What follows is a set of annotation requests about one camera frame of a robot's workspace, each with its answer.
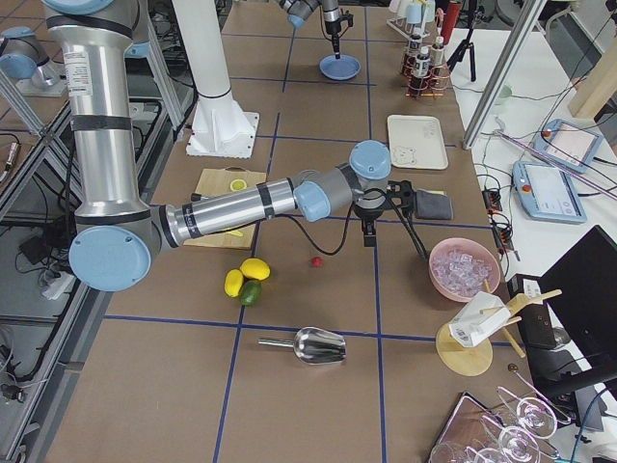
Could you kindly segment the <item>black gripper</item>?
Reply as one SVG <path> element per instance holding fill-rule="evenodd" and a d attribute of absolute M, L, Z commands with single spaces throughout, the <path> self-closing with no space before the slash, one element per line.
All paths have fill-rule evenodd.
<path fill-rule="evenodd" d="M 340 59 L 339 35 L 341 33 L 341 13 L 339 9 L 326 9 L 323 11 L 323 20 L 327 35 L 333 46 L 335 59 Z"/>
<path fill-rule="evenodd" d="M 362 222 L 363 245 L 376 246 L 376 220 L 384 212 L 384 199 L 358 200 L 354 203 L 354 212 Z"/>

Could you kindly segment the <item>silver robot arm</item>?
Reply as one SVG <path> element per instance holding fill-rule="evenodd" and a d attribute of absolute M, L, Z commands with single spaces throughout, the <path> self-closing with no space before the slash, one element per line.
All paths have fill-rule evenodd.
<path fill-rule="evenodd" d="M 279 5 L 295 29 L 301 28 L 314 12 L 319 11 L 322 17 L 323 35 L 331 43 L 335 59 L 341 58 L 339 42 L 343 12 L 336 0 L 281 0 Z"/>
<path fill-rule="evenodd" d="M 140 1 L 49 1 L 46 25 L 64 53 L 83 200 L 69 248 L 73 273 L 108 292 L 127 289 L 155 257 L 185 241 L 299 210 L 316 221 L 349 204 L 374 208 L 388 184 L 389 151 L 364 141 L 326 173 L 263 182 L 175 207 L 139 193 L 124 57 L 148 19 Z"/>

